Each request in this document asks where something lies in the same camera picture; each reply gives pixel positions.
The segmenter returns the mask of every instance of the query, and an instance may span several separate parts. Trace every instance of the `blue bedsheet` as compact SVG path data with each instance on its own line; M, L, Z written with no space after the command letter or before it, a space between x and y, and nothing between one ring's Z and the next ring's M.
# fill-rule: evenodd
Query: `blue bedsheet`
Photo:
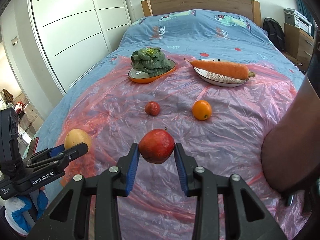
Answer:
M77 98L116 66L117 56L130 57L144 47L161 47L174 54L198 59L221 58L239 63L264 62L292 80L299 89L304 75L270 42L265 32L249 19L217 11L189 10L142 18L126 31L119 49L97 63L79 80L52 111L40 128L37 150L54 147L61 127ZM49 198L61 187L47 187Z

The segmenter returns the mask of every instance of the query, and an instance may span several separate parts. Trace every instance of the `small red fruit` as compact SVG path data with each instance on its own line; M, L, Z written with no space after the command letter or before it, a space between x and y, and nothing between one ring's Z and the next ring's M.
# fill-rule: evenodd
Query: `small red fruit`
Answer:
M163 129L148 132L139 143L139 152L149 163L164 163L172 154L174 139Z
M146 104L144 111L146 111L147 114L156 116L160 112L160 106L157 102L151 101Z

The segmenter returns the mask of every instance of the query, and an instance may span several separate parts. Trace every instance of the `glove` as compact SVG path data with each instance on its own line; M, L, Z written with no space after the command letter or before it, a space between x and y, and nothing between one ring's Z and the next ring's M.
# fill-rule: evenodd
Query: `glove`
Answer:
M49 200L43 190L33 192L31 198L36 200L36 208L38 210L37 219L39 219L48 206ZM27 223L23 216L23 212L30 210L32 202L25 196L16 196L8 199L5 203L5 218L8 224L19 234L27 236L31 230L31 226Z

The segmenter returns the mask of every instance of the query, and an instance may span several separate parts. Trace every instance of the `carrot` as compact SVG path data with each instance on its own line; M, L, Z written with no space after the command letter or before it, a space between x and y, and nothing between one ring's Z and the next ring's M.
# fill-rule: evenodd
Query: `carrot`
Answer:
M193 60L189 62L193 67L231 78L247 79L248 77L256 76L254 72L249 71L246 65L240 63L206 60Z

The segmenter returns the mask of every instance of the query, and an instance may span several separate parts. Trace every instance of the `white printer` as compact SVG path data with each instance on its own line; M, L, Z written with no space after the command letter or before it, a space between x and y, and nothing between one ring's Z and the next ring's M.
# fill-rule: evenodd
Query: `white printer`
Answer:
M312 23L295 9L284 9L285 22L304 30L311 36Z

